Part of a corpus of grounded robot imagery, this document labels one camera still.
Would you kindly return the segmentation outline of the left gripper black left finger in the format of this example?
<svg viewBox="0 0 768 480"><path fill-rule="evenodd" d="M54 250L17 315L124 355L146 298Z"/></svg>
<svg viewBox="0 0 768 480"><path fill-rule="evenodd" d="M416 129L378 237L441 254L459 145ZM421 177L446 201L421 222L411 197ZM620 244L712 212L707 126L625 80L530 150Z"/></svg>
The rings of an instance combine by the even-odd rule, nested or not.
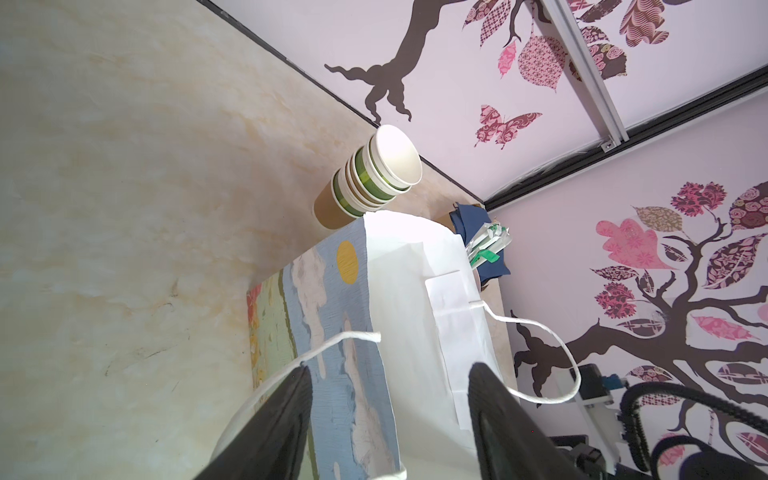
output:
<svg viewBox="0 0 768 480"><path fill-rule="evenodd" d="M292 370L199 479L296 479L311 423L310 369Z"/></svg>

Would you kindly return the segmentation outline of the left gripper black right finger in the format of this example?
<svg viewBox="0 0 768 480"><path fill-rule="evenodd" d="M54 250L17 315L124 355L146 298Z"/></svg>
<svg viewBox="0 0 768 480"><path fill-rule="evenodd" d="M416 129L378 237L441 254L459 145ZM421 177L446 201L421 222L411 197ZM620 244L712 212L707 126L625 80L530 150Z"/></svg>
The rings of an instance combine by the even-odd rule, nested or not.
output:
<svg viewBox="0 0 768 480"><path fill-rule="evenodd" d="M470 369L468 404L483 480L584 479L484 363Z"/></svg>

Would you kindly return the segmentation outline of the paper gift bag with handles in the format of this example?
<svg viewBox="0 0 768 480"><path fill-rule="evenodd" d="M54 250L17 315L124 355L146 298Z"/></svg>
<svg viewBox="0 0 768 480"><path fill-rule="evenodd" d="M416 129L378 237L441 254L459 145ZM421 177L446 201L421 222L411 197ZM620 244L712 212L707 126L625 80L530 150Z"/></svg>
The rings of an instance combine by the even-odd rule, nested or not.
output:
<svg viewBox="0 0 768 480"><path fill-rule="evenodd" d="M484 363L503 380L494 313L459 236L369 213L253 287L247 309L254 390L210 463L305 365L313 400L296 479L482 479L470 369Z"/></svg>

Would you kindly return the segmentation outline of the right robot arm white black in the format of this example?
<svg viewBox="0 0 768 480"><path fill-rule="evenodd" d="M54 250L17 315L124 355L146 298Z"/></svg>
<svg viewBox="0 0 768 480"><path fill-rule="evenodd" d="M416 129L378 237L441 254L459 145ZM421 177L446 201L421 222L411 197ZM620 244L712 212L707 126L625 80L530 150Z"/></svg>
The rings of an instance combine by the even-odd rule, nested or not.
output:
<svg viewBox="0 0 768 480"><path fill-rule="evenodd" d="M570 399L588 425L586 434L551 440L589 479L765 479L767 420L733 402L675 382L665 373L636 370L635 380L606 376L594 364L570 377L580 390ZM710 417L703 438L685 424L655 435L643 422L652 406L702 407ZM714 430L734 422L746 429L737 438L755 451L726 453Z"/></svg>

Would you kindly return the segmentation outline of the dark blue napkins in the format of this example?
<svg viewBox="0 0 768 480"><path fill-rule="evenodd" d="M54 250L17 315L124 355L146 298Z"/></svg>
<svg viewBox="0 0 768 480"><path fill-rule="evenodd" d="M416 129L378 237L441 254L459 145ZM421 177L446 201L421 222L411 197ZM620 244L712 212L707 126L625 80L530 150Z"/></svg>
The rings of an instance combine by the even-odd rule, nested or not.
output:
<svg viewBox="0 0 768 480"><path fill-rule="evenodd" d="M482 288L510 273L504 263L504 249L511 243L507 227L492 221L482 207L475 205L457 204L449 218L464 242L470 267Z"/></svg>

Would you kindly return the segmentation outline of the cardboard box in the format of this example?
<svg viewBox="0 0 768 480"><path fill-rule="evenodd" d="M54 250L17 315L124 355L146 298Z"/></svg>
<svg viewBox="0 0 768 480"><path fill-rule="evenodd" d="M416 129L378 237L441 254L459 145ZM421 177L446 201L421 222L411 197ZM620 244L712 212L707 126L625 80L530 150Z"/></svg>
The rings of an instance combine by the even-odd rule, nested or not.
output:
<svg viewBox="0 0 768 480"><path fill-rule="evenodd" d="M457 233L457 227L455 226L454 218L456 217L457 209L456 205L453 205L452 209L435 219L435 222L448 228L454 234Z"/></svg>

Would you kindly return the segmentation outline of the stack of paper cups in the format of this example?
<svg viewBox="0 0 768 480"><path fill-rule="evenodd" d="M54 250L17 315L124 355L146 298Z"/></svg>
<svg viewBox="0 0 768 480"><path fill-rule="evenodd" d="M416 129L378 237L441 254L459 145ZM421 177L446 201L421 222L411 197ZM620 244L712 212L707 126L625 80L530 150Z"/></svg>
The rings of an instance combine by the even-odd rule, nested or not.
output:
<svg viewBox="0 0 768 480"><path fill-rule="evenodd" d="M392 125L379 127L331 177L313 205L315 218L335 230L381 210L423 177L410 138Z"/></svg>

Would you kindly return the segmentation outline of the aluminium rail back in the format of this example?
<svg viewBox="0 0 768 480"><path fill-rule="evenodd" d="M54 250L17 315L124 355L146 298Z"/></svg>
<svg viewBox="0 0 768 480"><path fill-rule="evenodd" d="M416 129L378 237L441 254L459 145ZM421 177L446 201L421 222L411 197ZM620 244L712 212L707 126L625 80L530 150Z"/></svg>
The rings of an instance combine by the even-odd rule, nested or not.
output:
<svg viewBox="0 0 768 480"><path fill-rule="evenodd" d="M611 151L627 142L629 136L570 6L567 1L557 0L544 0L542 4L581 78L592 110L599 118L596 128L602 137L600 147L604 152Z"/></svg>

